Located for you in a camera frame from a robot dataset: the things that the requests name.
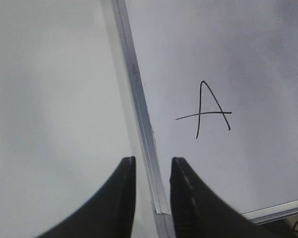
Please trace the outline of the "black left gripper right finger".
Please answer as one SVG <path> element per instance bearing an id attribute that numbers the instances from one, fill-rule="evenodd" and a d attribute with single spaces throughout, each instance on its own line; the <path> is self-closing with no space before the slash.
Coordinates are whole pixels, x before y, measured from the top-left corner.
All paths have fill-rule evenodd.
<path id="1" fill-rule="evenodd" d="M 170 203 L 178 238 L 274 238 L 221 200 L 184 158 L 171 163 Z"/>

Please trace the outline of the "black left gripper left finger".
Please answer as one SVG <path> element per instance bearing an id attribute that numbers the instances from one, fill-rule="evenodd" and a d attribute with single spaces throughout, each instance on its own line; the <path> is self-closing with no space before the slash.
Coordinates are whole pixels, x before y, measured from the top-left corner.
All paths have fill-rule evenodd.
<path id="1" fill-rule="evenodd" d="M 125 157 L 86 203 L 41 238 L 130 238 L 136 208 L 136 158 Z"/>

